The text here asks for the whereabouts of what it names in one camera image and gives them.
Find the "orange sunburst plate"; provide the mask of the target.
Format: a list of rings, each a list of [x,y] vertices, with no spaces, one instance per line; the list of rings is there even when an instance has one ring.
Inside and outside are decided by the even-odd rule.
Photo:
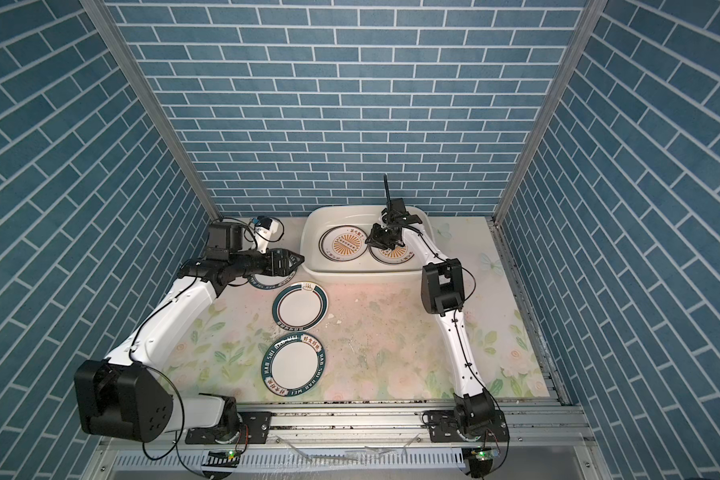
[[[367,250],[367,234],[357,226],[340,225],[327,230],[318,241],[320,253],[332,262],[349,262]]]
[[[395,246],[393,249],[381,249],[376,246],[369,246],[371,256],[378,262],[385,265],[402,265],[409,262],[414,252],[406,246]]]

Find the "small green rim plate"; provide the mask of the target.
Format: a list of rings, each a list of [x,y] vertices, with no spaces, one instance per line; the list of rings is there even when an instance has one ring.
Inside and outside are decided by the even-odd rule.
[[[268,276],[264,274],[252,274],[247,277],[248,283],[260,290],[276,290],[293,280],[296,273],[292,272],[286,276]]]

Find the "green red rim plate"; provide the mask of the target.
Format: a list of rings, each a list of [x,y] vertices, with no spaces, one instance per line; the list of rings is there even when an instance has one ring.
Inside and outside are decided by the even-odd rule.
[[[327,292],[313,282],[297,282],[284,288],[272,305],[275,324],[287,331],[306,331],[319,324],[328,313]]]

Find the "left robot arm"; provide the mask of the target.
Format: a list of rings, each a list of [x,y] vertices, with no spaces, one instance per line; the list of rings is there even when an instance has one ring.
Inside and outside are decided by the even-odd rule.
[[[238,441],[242,421],[235,399],[179,393],[165,363],[197,317],[234,280],[254,274],[287,277],[304,261],[283,248],[187,261],[160,305],[132,334],[104,359],[86,360],[75,372],[82,431],[141,443],[190,431],[209,443]]]

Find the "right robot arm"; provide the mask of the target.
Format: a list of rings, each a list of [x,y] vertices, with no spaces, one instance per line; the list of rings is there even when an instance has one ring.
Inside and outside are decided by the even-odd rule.
[[[391,200],[372,226],[366,244],[380,250],[405,247],[420,260],[422,304],[427,313],[437,317],[451,360],[458,431],[467,439],[507,443],[510,437],[503,411],[478,374],[467,338],[463,266],[444,254],[421,224],[420,217],[409,212],[402,200]]]

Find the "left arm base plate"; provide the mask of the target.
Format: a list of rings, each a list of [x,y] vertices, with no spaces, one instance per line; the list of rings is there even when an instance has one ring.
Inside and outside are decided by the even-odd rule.
[[[212,446],[265,444],[271,420],[272,413],[267,411],[225,415],[214,427],[189,429],[185,435],[185,443]]]

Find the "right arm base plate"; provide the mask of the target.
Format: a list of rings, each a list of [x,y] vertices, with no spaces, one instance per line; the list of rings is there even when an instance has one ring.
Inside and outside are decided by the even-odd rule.
[[[468,417],[456,410],[427,410],[421,423],[433,443],[486,442],[506,443],[511,437],[501,410],[491,415]]]

